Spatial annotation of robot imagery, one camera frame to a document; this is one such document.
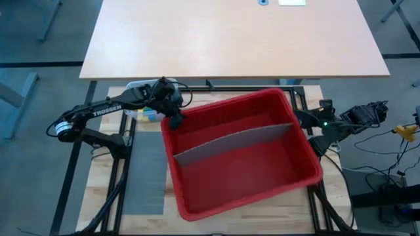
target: gray floor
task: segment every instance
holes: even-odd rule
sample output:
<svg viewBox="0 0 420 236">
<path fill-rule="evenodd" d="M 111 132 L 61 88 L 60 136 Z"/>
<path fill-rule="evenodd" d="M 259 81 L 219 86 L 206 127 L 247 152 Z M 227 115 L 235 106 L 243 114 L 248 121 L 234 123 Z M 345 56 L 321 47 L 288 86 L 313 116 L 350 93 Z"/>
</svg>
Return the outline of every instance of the gray floor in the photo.
<svg viewBox="0 0 420 236">
<path fill-rule="evenodd" d="M 83 60 L 100 8 L 100 0 L 64 0 L 45 43 L 35 39 L 43 23 L 48 0 L 0 1 L 0 62 L 55 62 Z M 383 54 L 419 52 L 403 22 L 393 14 L 387 23 L 380 23 L 391 6 L 388 0 L 359 0 L 364 16 Z M 406 0 L 402 9 L 414 30 L 420 35 L 420 1 Z M 304 81 L 304 85 L 321 85 L 324 97 L 332 98 L 338 112 L 356 104 L 389 100 L 387 120 L 379 130 L 371 129 L 342 142 L 342 162 L 352 168 L 371 165 L 386 168 L 393 164 L 393 155 L 375 155 L 358 151 L 353 143 L 398 124 L 413 122 L 416 106 L 420 105 L 420 88 L 410 83 L 420 79 L 420 59 L 386 60 L 391 72 L 388 79 L 324 79 Z M 45 135 L 45 128 L 65 109 L 83 103 L 89 84 L 78 79 L 80 68 L 0 69 L 0 81 L 19 90 L 29 72 L 36 71 L 40 80 L 16 136 L 0 140 L 0 234 L 23 235 L 17 227 L 47 235 L 70 157 L 72 145 Z M 190 84 L 203 83 L 187 81 Z M 276 84 L 276 81 L 215 81 L 215 84 Z M 125 82 L 100 82 L 94 100 L 103 99 L 110 85 Z M 0 119 L 7 114 L 7 105 L 0 102 Z M 98 128 L 99 120 L 89 123 Z M 372 140 L 366 148 L 386 147 L 378 151 L 397 151 L 399 137 Z M 77 164 L 69 203 L 61 233 L 71 233 L 79 214 L 84 185 L 89 171 L 89 146 L 83 146 Z M 404 156 L 395 169 L 404 170 L 419 158 L 420 151 Z M 420 184 L 420 166 L 408 172 L 409 185 Z M 377 224 L 357 216 L 363 229 L 375 230 Z"/>
</svg>

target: red plastic bin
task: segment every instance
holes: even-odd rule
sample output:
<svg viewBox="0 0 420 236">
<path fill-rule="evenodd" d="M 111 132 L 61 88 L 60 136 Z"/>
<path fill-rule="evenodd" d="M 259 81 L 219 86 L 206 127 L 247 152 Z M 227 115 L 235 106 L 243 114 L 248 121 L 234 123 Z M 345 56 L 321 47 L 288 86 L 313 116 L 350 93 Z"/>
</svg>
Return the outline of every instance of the red plastic bin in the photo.
<svg viewBox="0 0 420 236">
<path fill-rule="evenodd" d="M 180 216 L 200 220 L 322 179 L 319 160 L 300 129 L 282 90 L 270 88 L 182 112 L 163 140 Z M 292 123 L 278 139 L 235 149 L 181 167 L 174 155 L 208 141 L 248 130 Z"/>
</svg>

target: small object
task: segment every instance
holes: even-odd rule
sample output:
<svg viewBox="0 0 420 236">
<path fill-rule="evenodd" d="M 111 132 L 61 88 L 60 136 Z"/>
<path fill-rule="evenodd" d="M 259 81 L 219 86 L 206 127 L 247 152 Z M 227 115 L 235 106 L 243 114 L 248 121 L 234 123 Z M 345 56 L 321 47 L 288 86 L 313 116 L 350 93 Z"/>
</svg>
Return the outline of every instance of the small object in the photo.
<svg viewBox="0 0 420 236">
<path fill-rule="evenodd" d="M 394 128 L 394 132 L 399 134 L 401 137 L 403 137 L 405 140 L 409 142 L 413 142 L 415 140 L 415 131 L 419 129 L 418 125 L 409 125 L 406 127 L 403 127 L 402 125 L 398 125 Z"/>
<path fill-rule="evenodd" d="M 174 82 L 173 86 L 176 90 L 176 93 L 174 93 L 174 95 L 172 95 L 171 97 L 172 103 L 182 104 L 183 100 L 182 100 L 182 97 L 179 95 L 178 84 L 176 84 L 177 80 L 172 79 L 172 78 L 167 78 L 167 80 L 170 82 Z M 147 80 L 147 81 L 133 81 L 127 85 L 126 90 L 136 88 L 136 87 L 141 87 L 143 85 L 150 85 L 152 87 L 156 84 L 157 81 L 158 81 L 157 79 L 152 79 L 152 80 Z M 165 117 L 164 114 L 157 113 L 157 111 L 147 108 L 147 107 L 143 109 L 136 109 L 136 110 L 125 109 L 124 113 L 131 116 L 134 119 L 142 117 L 141 119 L 137 119 L 137 121 L 146 122 L 146 123 L 149 121 L 161 121 Z"/>
<path fill-rule="evenodd" d="M 260 4 L 261 6 L 267 6 L 268 0 L 258 0 L 258 4 Z"/>
<path fill-rule="evenodd" d="M 338 143 L 338 141 L 335 141 L 334 143 L 331 144 L 331 147 L 335 148 L 337 151 L 337 153 L 339 153 L 341 151 L 341 146 Z"/>
<path fill-rule="evenodd" d="M 401 172 L 401 171 L 397 171 L 396 174 L 399 175 L 399 176 L 401 176 L 401 177 L 404 177 L 406 175 L 406 174 L 404 174 L 404 172 Z"/>
<path fill-rule="evenodd" d="M 280 6 L 306 6 L 306 0 L 278 0 Z"/>
<path fill-rule="evenodd" d="M 415 113 L 413 114 L 413 116 L 415 117 L 415 123 L 417 125 L 420 125 L 420 106 L 415 107 Z"/>
</svg>

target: black cable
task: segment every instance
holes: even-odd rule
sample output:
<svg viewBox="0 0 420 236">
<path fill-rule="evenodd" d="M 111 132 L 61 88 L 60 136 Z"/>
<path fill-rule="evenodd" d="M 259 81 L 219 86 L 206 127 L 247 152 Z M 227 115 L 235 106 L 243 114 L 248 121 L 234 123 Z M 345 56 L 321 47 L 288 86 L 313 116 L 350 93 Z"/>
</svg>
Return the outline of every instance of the black cable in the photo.
<svg viewBox="0 0 420 236">
<path fill-rule="evenodd" d="M 401 144 L 400 144 L 400 149 L 401 149 L 401 147 L 402 147 L 403 144 L 404 144 L 404 138 L 402 138 L 402 141 L 401 141 Z M 396 156 L 396 162 L 392 166 L 390 166 L 388 168 L 388 179 L 390 178 L 390 172 L 391 172 L 391 170 L 393 168 L 395 168 L 397 165 L 400 164 L 400 161 L 401 161 L 402 156 L 404 156 L 404 154 L 407 152 L 407 147 L 408 147 L 408 142 L 406 143 L 406 146 L 405 146 L 404 150 L 401 152 L 401 155 L 397 155 Z"/>
<path fill-rule="evenodd" d="M 356 168 L 352 168 L 352 170 L 359 170 L 359 169 L 361 169 L 361 168 L 370 168 L 370 169 L 373 169 L 373 170 L 376 170 L 376 172 L 373 172 L 373 173 L 381 173 L 381 174 L 383 174 L 384 176 L 386 176 L 386 177 L 388 177 L 388 175 L 387 174 L 385 174 L 385 172 L 384 171 L 386 171 L 387 169 L 385 169 L 385 170 L 379 170 L 379 169 L 377 169 L 377 168 L 375 168 L 375 167 L 371 167 L 371 166 L 362 166 L 362 167 L 356 167 Z M 366 176 L 365 176 L 365 182 L 366 182 L 366 184 L 372 189 L 372 191 L 376 191 L 376 189 L 375 188 L 373 188 L 372 187 L 372 185 L 369 183 L 369 181 L 368 181 L 368 179 L 366 178 Z"/>
<path fill-rule="evenodd" d="M 21 233 L 25 233 L 25 234 L 28 234 L 28 235 L 42 236 L 42 235 L 37 234 L 37 233 L 32 233 L 32 232 L 29 232 L 29 231 L 26 231 L 26 230 L 20 229 L 19 227 L 16 227 L 16 229 L 18 229 L 18 231 L 20 231 Z"/>
<path fill-rule="evenodd" d="M 186 108 L 188 105 L 191 104 L 191 102 L 192 102 L 192 89 L 188 85 L 186 85 L 184 83 L 181 83 L 181 82 L 178 82 L 178 81 L 169 81 L 168 83 L 174 83 L 174 84 L 182 85 L 190 91 L 190 95 L 191 95 L 190 101 L 186 105 L 180 106 L 180 108 Z"/>
<path fill-rule="evenodd" d="M 373 126 L 373 125 L 340 125 L 340 127 L 355 127 L 355 128 L 379 128 L 381 127 L 380 124 L 378 124 L 377 126 Z"/>
<path fill-rule="evenodd" d="M 366 149 L 363 149 L 363 148 L 361 148 L 361 147 L 358 147 L 358 144 L 361 144 L 361 143 L 363 143 L 363 142 L 366 142 L 366 141 L 370 140 L 371 138 L 378 137 L 378 136 L 381 136 L 381 135 L 384 135 L 384 134 L 388 134 L 388 133 L 390 133 L 390 132 L 392 132 L 392 131 L 393 131 L 393 130 L 390 130 L 390 131 L 386 131 L 386 132 L 383 132 L 383 133 L 380 133 L 380 134 L 375 134 L 375 135 L 373 135 L 373 136 L 367 137 L 367 138 L 363 139 L 362 141 L 355 142 L 355 143 L 353 144 L 353 146 L 354 146 L 355 148 L 359 149 L 360 151 L 365 151 L 365 152 L 368 152 L 368 153 L 373 153 L 373 154 L 381 154 L 381 155 L 399 154 L 399 152 L 394 152 L 394 151 L 392 151 L 392 152 L 387 152 L 387 153 L 383 153 L 383 152 L 378 152 L 378 151 L 366 150 Z M 418 147 L 420 147 L 420 143 L 419 143 L 417 146 L 415 146 L 415 147 L 409 148 L 408 150 L 406 150 L 406 152 L 411 151 L 411 150 L 414 150 L 414 149 L 416 149 L 416 148 L 418 148 Z"/>
<path fill-rule="evenodd" d="M 92 161 L 93 159 L 97 158 L 97 157 L 101 157 L 101 156 L 103 156 L 103 155 L 108 155 L 108 154 L 110 154 L 110 152 L 106 152 L 106 153 L 101 153 L 101 154 L 98 154 L 98 155 L 94 155 L 94 156 L 92 156 L 91 161 Z"/>
<path fill-rule="evenodd" d="M 128 141 L 127 141 L 127 147 L 128 146 L 131 146 L 133 143 L 133 137 L 132 136 L 130 136 L 130 138 L 128 139 Z M 94 158 L 97 158 L 97 157 L 100 157 L 101 155 L 106 155 L 106 154 L 109 154 L 110 152 L 108 152 L 108 153 L 102 153 L 102 154 L 99 154 L 99 155 L 96 155 L 96 156 L 94 156 L 94 157 L 92 157 L 92 159 L 94 159 Z M 118 183 L 115 185 L 115 188 L 114 188 L 114 190 L 112 190 L 112 192 L 111 192 L 111 194 L 110 194 L 110 196 L 105 200 L 105 203 L 102 205 L 102 207 L 101 207 L 101 209 L 99 210 L 99 212 L 96 214 L 96 216 L 91 220 L 91 222 L 89 223 L 89 225 L 88 226 L 86 226 L 85 227 L 85 229 L 83 229 L 82 230 L 82 232 L 91 232 L 91 231 L 95 231 L 95 229 L 98 227 L 98 224 L 100 223 L 100 221 L 102 220 L 102 216 L 103 216 L 103 213 L 104 213 L 104 211 L 106 211 L 106 210 L 110 210 L 110 205 L 112 205 L 113 204 L 113 202 L 115 201 L 115 198 L 116 198 L 116 195 L 119 195 L 120 194 L 120 189 L 121 189 L 121 187 L 122 187 L 122 185 L 123 185 L 123 183 L 125 182 L 125 181 L 127 181 L 126 180 L 126 178 L 127 178 L 127 173 L 128 173 L 128 169 L 125 169 L 125 170 L 123 170 L 123 172 L 121 173 L 121 176 L 120 176 L 120 179 L 119 179 L 119 181 L 118 181 Z"/>
<path fill-rule="evenodd" d="M 129 144 L 129 143 L 130 143 L 130 141 L 131 141 L 131 137 L 129 138 L 129 140 L 128 140 L 128 142 L 127 142 L 127 145 L 128 145 L 128 146 L 130 146 L 130 145 L 131 145 L 131 144 Z M 93 152 L 94 152 L 95 150 L 97 150 L 97 149 L 100 149 L 100 148 L 103 148 L 103 146 L 93 146 L 93 149 L 91 150 L 91 155 L 92 155 L 91 160 L 93 160 L 93 159 L 95 159 L 95 158 L 97 158 L 97 157 L 101 157 L 101 156 L 103 156 L 103 155 L 107 155 L 107 154 L 110 154 L 110 153 L 111 153 L 111 152 L 106 152 L 106 153 L 101 153 L 101 154 L 98 154 L 98 155 L 93 155 Z"/>
<path fill-rule="evenodd" d="M 414 165 L 412 165 L 412 166 L 408 167 L 406 170 L 404 170 L 404 171 L 403 171 L 404 175 L 406 175 L 407 170 L 414 168 L 414 167 L 415 167 L 415 166 L 417 166 L 419 163 L 420 163 L 420 157 L 418 158 L 417 162 L 416 162 Z"/>
<path fill-rule="evenodd" d="M 336 152 L 336 151 L 334 151 L 332 149 L 329 149 L 329 148 L 328 148 L 328 150 L 336 153 L 339 156 L 339 158 L 340 158 L 340 154 L 338 152 Z M 341 170 L 341 168 L 339 167 L 339 165 L 331 157 L 327 156 L 326 154 L 324 154 L 324 156 L 327 157 L 334 164 L 334 166 L 337 168 L 337 170 L 340 172 L 341 176 L 344 179 L 344 183 L 346 184 L 346 188 L 347 188 L 347 191 L 348 191 L 350 188 L 348 187 L 348 182 L 347 182 L 346 176 L 344 175 L 344 172 Z M 354 221 L 355 221 L 355 219 L 354 219 L 354 211 L 353 211 L 353 208 L 351 206 L 350 206 L 350 208 L 352 210 L 352 222 L 350 224 L 350 228 L 353 228 Z"/>
<path fill-rule="evenodd" d="M 320 123 L 320 120 L 319 120 L 319 118 L 317 118 L 315 115 L 313 115 L 313 114 L 311 114 L 311 113 L 309 113 L 309 112 L 307 112 L 307 111 L 305 111 L 305 110 L 299 110 L 300 112 L 303 112 L 303 113 L 305 113 L 305 114 L 307 114 L 307 115 L 309 115 L 309 116 L 311 116 L 312 118 L 314 118 L 318 123 Z"/>
<path fill-rule="evenodd" d="M 47 128 L 47 130 L 45 131 L 45 134 L 47 134 L 47 136 L 50 136 L 50 137 L 53 137 L 53 138 L 57 138 L 58 136 L 57 135 L 52 135 L 52 134 L 49 134 L 49 130 L 50 130 L 50 128 L 57 122 L 57 121 L 59 121 L 59 120 L 61 120 L 61 119 L 63 119 L 65 116 L 68 116 L 68 115 L 73 115 L 73 114 L 75 114 L 76 112 L 79 112 L 79 111 L 82 111 L 82 110 L 84 110 L 85 109 L 85 107 L 82 107 L 82 108 L 79 108 L 79 109 L 76 109 L 76 110 L 74 110 L 74 111 L 71 111 L 71 112 L 69 112 L 69 113 L 66 113 L 66 114 L 64 114 L 64 115 L 61 115 L 56 121 L 54 121 L 54 122 L 52 122 L 51 123 L 51 125 L 49 125 L 48 126 L 48 128 Z"/>
</svg>

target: white label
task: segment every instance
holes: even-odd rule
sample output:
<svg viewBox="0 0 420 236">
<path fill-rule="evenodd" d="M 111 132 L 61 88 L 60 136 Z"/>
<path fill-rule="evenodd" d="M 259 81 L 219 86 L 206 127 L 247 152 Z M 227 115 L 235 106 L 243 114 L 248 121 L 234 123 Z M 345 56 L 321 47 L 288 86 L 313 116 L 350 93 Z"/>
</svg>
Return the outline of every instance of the white label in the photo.
<svg viewBox="0 0 420 236">
<path fill-rule="evenodd" d="M 120 110 L 120 109 L 121 109 L 121 105 L 118 105 L 118 106 L 114 106 L 114 107 L 111 107 L 111 108 L 106 108 L 106 109 L 103 109 L 103 110 L 100 110 L 100 111 L 94 111 L 93 115 L 95 117 L 97 117 L 98 115 L 104 115 L 104 114 L 111 113 L 111 112 L 114 112 L 114 111 L 117 111 L 117 110 Z"/>
<path fill-rule="evenodd" d="M 278 0 L 280 6 L 306 6 L 306 0 Z"/>
</svg>

